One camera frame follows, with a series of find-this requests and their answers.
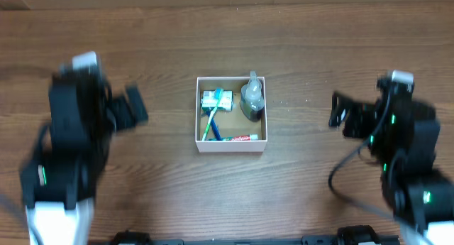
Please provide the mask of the open cardboard box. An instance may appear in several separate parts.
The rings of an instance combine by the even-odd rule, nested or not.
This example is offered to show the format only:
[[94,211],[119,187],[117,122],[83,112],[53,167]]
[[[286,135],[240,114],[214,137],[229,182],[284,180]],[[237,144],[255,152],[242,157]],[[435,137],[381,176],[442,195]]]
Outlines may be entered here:
[[[240,108],[241,88],[248,77],[198,77],[196,79],[194,140],[200,153],[262,153],[268,141],[267,109],[263,109],[259,121],[247,119]],[[221,137],[257,135],[254,141],[216,141],[212,132],[203,141],[208,118],[203,116],[201,98],[203,92],[223,88],[233,92],[233,110],[217,111],[214,121]]]

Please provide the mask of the clear bottle with dark liquid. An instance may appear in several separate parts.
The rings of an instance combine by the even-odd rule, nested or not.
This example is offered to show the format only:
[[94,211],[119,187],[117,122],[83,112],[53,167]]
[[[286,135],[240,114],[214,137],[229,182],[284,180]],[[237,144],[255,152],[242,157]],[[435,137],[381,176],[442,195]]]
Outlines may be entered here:
[[262,94],[262,83],[256,71],[250,72],[248,83],[241,88],[240,107],[250,121],[257,122],[261,119],[265,100]]

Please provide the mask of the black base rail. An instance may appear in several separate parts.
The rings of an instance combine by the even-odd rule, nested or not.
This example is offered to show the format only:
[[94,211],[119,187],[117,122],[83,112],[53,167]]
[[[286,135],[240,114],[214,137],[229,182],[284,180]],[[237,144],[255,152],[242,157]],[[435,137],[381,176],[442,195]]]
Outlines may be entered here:
[[182,239],[151,239],[148,233],[119,232],[108,245],[400,245],[398,235],[378,234],[369,225],[341,227],[336,234],[303,235],[294,239],[211,239],[184,241]]

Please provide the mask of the green white toothbrush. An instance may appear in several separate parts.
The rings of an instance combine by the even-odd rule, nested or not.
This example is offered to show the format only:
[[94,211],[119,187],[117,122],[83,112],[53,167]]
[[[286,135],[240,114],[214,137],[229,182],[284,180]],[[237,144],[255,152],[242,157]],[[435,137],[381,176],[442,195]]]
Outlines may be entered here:
[[206,125],[206,128],[205,128],[205,131],[204,131],[204,135],[202,136],[202,141],[205,141],[206,140],[206,137],[208,135],[208,132],[209,132],[209,129],[211,127],[211,122],[214,118],[214,115],[218,109],[218,106],[221,102],[221,98],[222,98],[222,94],[223,94],[223,89],[218,87],[216,90],[215,90],[215,98],[216,98],[216,106],[210,111],[210,115],[209,115],[209,118],[208,118],[208,121],[207,121],[207,125]]

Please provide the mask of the blue disposable razor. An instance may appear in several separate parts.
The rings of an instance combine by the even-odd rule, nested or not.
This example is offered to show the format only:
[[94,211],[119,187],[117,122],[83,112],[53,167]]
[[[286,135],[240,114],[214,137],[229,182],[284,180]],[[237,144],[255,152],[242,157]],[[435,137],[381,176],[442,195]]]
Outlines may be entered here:
[[218,129],[218,127],[217,127],[216,122],[215,122],[214,119],[211,120],[210,125],[211,125],[211,130],[213,131],[213,134],[214,134],[214,136],[215,136],[215,140],[216,140],[216,141],[221,141],[221,140],[222,140],[222,137],[221,137],[221,135],[220,135],[220,133],[219,133],[219,129]]

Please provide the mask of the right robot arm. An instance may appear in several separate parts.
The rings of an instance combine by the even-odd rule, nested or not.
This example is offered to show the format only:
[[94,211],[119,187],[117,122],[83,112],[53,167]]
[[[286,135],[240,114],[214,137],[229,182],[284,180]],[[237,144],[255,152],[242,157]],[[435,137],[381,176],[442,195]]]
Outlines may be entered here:
[[[362,143],[330,172],[328,186],[339,199],[399,224],[407,244],[453,243],[453,181],[434,167],[441,124],[433,105],[413,98],[414,76],[392,70],[379,77],[381,96],[359,102],[340,92],[332,95],[331,127]],[[334,175],[363,148],[381,167],[383,212],[339,192]]]

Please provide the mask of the white teal toothpaste tube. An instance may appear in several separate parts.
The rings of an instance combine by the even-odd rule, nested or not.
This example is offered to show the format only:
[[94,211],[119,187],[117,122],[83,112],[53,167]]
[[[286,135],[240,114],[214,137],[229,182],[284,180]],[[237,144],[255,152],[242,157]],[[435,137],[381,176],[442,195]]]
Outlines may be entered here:
[[257,134],[248,134],[248,135],[241,135],[241,136],[231,136],[231,137],[223,137],[221,141],[257,141],[259,136]]

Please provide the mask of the green white packet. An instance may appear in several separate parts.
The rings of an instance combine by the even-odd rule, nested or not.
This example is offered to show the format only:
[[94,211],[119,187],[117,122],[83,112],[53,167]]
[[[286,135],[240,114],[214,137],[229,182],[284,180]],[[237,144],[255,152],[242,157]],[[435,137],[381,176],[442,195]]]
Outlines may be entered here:
[[203,91],[201,99],[201,108],[204,111],[211,111],[215,107],[221,111],[232,111],[233,108],[233,92],[223,91],[221,101],[216,97],[216,91]]

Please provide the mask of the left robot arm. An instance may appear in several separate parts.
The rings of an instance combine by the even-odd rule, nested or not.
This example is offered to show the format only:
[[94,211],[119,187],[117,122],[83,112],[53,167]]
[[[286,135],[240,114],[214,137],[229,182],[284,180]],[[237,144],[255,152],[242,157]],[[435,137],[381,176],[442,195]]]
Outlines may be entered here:
[[94,51],[52,76],[50,123],[37,137],[20,181],[31,244],[87,244],[96,189],[112,137],[148,121],[138,87],[114,96]]

